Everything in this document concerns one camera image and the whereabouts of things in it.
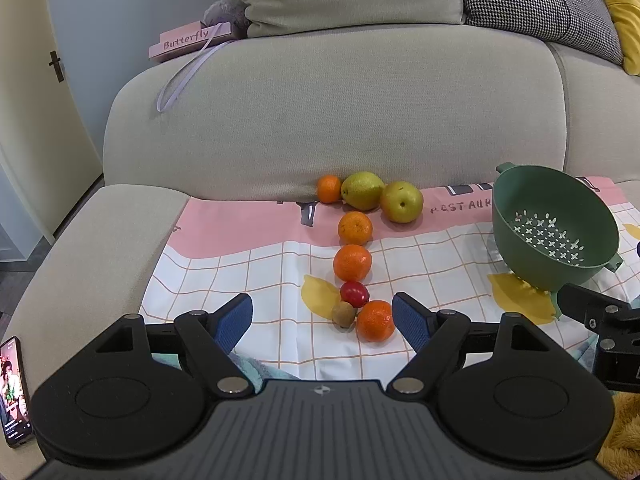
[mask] small brown fruit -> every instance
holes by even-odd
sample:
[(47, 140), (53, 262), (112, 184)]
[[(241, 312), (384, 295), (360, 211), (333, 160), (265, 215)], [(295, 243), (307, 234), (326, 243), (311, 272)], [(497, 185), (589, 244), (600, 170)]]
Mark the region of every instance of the small brown fruit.
[(346, 301), (336, 303), (331, 311), (334, 323), (341, 328), (349, 328), (356, 319), (356, 309)]

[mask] cherry tomato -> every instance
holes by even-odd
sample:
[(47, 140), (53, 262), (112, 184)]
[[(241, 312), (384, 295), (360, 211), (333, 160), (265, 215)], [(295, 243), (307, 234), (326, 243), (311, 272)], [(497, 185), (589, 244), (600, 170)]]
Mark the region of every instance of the cherry tomato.
[(340, 298), (353, 308), (362, 308), (369, 301), (369, 291), (362, 283), (346, 282), (340, 287)]

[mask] fluffy gray ball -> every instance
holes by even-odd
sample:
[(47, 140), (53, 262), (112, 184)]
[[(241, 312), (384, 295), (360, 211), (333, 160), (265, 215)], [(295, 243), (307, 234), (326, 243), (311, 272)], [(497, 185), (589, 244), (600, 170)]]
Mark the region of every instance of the fluffy gray ball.
[(218, 0), (204, 13), (202, 22), (211, 27), (216, 23), (231, 22), (246, 37), (251, 22), (244, 15), (247, 4), (242, 0)]

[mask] sofa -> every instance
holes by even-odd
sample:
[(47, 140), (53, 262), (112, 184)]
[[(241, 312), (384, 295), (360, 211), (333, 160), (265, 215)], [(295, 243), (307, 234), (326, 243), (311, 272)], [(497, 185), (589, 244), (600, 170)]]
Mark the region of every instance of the sofa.
[[(243, 40), (160, 114), (158, 92), (185, 59), (117, 95), (107, 186), (53, 246), (8, 327), (31, 392), (139, 310), (189, 196), (306, 200), (318, 176), (357, 170), (422, 188), (491, 182), (510, 160), (611, 177), (640, 206), (640, 78), (567, 46), (429, 24)], [(7, 480), (43, 460), (34, 441), (0, 443)]]

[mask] tangerine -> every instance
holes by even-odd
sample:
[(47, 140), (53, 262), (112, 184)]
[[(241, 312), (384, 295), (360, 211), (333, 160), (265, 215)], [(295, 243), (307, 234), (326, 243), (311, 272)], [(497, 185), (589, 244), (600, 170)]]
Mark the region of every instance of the tangerine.
[(340, 219), (338, 236), (347, 244), (364, 245), (371, 239), (373, 224), (360, 211), (349, 211)]
[(316, 195), (323, 204), (332, 204), (341, 199), (340, 179), (335, 175), (325, 175), (318, 180)]
[(371, 270), (371, 253), (364, 247), (349, 244), (334, 256), (334, 272), (344, 282), (359, 282)]
[(366, 341), (385, 341), (395, 330), (391, 305), (386, 301), (369, 301), (356, 318), (358, 337)]

